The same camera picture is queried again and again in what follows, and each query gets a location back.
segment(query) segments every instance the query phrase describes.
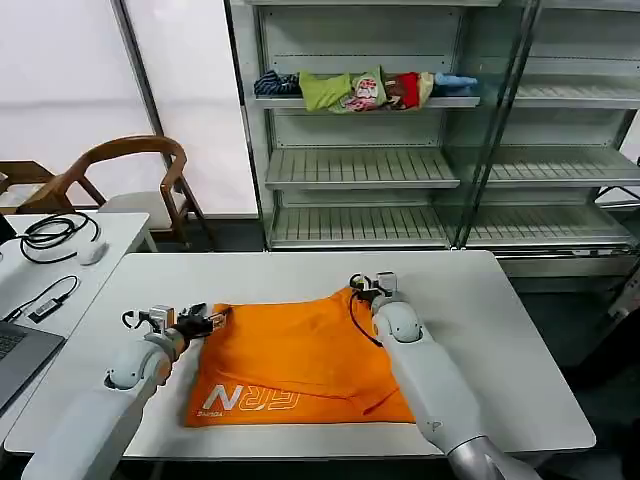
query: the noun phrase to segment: folded clothes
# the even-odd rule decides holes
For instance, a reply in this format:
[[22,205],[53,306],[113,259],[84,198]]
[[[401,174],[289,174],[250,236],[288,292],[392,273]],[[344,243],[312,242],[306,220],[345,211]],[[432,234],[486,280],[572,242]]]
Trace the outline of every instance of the folded clothes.
[[[351,295],[234,305],[205,340],[186,425],[412,422],[386,352],[351,321]],[[369,305],[352,306],[373,335]]]
[[478,80],[472,77],[459,77],[436,73],[433,95],[436,97],[470,97]]
[[429,100],[431,92],[433,92],[433,81],[434,75],[432,73],[420,73],[420,79],[418,80],[418,97],[420,100],[418,105],[419,108],[424,107],[424,104]]
[[416,72],[385,76],[384,89],[387,94],[386,108],[407,110],[419,105],[418,83],[420,75]]
[[351,76],[344,73],[337,77],[317,78],[309,72],[300,72],[300,88],[307,111],[328,108],[351,92]]
[[380,67],[353,79],[351,90],[329,107],[333,113],[352,113],[375,110],[387,101]]
[[269,70],[253,84],[253,91],[256,95],[300,95],[298,75],[278,75],[273,70]]

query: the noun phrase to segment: orange t-shirt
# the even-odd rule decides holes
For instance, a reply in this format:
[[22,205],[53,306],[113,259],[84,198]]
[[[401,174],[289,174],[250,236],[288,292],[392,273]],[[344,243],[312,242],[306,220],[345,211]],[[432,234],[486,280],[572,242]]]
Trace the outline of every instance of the orange t-shirt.
[[[351,294],[234,305],[205,340],[186,425],[413,422],[386,352],[351,321]],[[354,299],[353,313],[373,335],[369,306]]]

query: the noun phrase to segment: clothes on shelf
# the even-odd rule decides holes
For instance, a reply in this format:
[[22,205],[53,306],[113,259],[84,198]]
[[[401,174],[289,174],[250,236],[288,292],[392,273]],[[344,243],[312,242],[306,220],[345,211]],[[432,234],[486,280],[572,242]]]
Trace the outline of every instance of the clothes on shelf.
[[322,78],[302,71],[278,75],[268,71],[254,84],[256,95],[302,95],[307,111],[333,113],[422,108],[430,97],[470,97],[478,80],[444,73],[408,72],[387,75],[378,66],[361,74]]
[[382,82],[382,70],[378,67],[355,77],[350,91],[331,105],[329,111],[333,113],[365,112],[376,110],[386,102],[387,94]]
[[470,97],[476,85],[478,80],[472,77],[436,73],[433,93],[436,97]]
[[351,76],[344,73],[337,77],[318,78],[309,72],[300,72],[300,88],[307,111],[329,108],[351,92]]
[[269,70],[253,84],[253,91],[256,95],[301,95],[298,75],[278,75],[273,70]]

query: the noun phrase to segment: metal shelf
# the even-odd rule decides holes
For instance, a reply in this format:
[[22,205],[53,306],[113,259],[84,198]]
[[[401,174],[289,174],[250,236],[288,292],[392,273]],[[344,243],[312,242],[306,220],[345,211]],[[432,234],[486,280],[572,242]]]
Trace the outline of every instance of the metal shelf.
[[467,247],[614,247],[637,240],[595,205],[485,205],[471,229]]
[[640,79],[593,75],[530,75],[522,79],[520,108],[640,109]]
[[[257,96],[254,98],[256,105],[265,110],[278,108],[305,108],[302,97],[266,97]],[[424,108],[474,108],[480,103],[480,97],[432,97],[424,105]],[[350,115],[361,115],[362,113],[403,113],[402,110],[372,110]]]
[[638,0],[547,0],[545,8],[640,12]]
[[501,147],[487,183],[489,188],[632,185],[640,185],[640,168],[606,147]]
[[274,249],[431,247],[449,243],[431,207],[282,208]]
[[455,188],[437,148],[277,149],[265,185],[273,190]]

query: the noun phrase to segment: laptop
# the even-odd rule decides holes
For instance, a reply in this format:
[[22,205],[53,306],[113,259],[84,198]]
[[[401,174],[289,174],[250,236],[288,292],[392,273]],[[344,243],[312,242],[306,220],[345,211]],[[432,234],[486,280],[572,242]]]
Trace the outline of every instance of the laptop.
[[[0,214],[0,245],[15,235]],[[0,414],[63,342],[58,335],[0,322]]]

